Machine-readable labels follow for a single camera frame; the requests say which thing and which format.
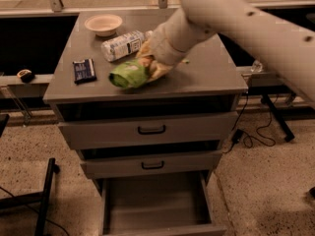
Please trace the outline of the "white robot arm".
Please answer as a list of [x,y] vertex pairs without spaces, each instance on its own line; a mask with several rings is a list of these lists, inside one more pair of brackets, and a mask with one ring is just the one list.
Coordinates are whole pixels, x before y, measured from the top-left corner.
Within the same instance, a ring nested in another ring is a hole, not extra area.
[[140,57],[162,65],[157,79],[196,44],[220,33],[276,72],[315,106],[315,32],[265,13],[246,0],[180,0],[180,7],[152,33]]

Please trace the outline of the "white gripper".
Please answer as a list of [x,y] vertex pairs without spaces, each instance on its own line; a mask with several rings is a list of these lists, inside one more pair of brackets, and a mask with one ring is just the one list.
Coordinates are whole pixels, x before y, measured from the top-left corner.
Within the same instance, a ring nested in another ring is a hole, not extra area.
[[166,36],[165,24],[160,24],[153,31],[149,41],[143,43],[136,54],[136,60],[147,68],[149,74],[147,82],[150,83],[168,74],[172,66],[178,64],[185,56],[186,52],[176,50],[171,45]]

